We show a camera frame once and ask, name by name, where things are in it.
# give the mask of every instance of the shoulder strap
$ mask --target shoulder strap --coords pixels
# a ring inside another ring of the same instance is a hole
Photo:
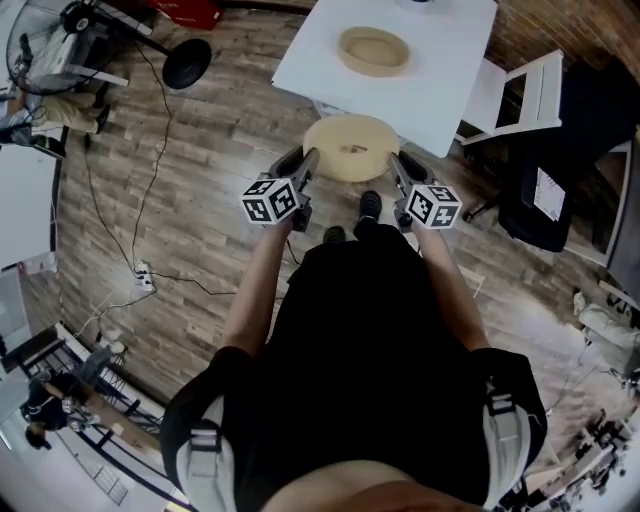
[[[510,394],[499,394],[487,383],[488,401],[482,427],[489,454],[489,491],[483,508],[492,510],[520,480],[531,446],[531,427],[524,409]]]
[[[220,431],[223,415],[221,396],[193,426],[191,439],[177,454],[180,485],[200,512],[236,512],[233,450]]]

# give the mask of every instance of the brick wall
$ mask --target brick wall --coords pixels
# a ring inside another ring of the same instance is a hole
[[[270,2],[309,8],[315,4],[315,0]],[[637,5],[635,0],[499,0],[487,57],[511,70],[557,48],[564,52],[566,65],[582,57],[601,67],[613,54],[640,81]]]

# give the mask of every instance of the red object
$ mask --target red object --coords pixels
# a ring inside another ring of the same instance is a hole
[[[213,0],[148,0],[149,6],[171,18],[176,25],[211,30],[222,16]]]

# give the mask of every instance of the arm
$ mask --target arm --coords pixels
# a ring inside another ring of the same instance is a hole
[[[291,219],[287,219],[264,229],[227,314],[223,346],[255,356],[267,341],[282,253],[291,228]]]
[[[20,112],[27,103],[27,93],[22,89],[18,89],[18,95],[7,102],[7,117]]]
[[[413,223],[445,325],[469,350],[489,348],[480,311],[438,231]]]

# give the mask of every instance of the round wooden lid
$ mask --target round wooden lid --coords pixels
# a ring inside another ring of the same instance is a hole
[[[384,174],[389,168],[389,155],[400,151],[400,141],[393,128],[383,121],[348,114],[313,124],[304,136],[304,154],[312,148],[320,153],[318,174],[357,183]]]

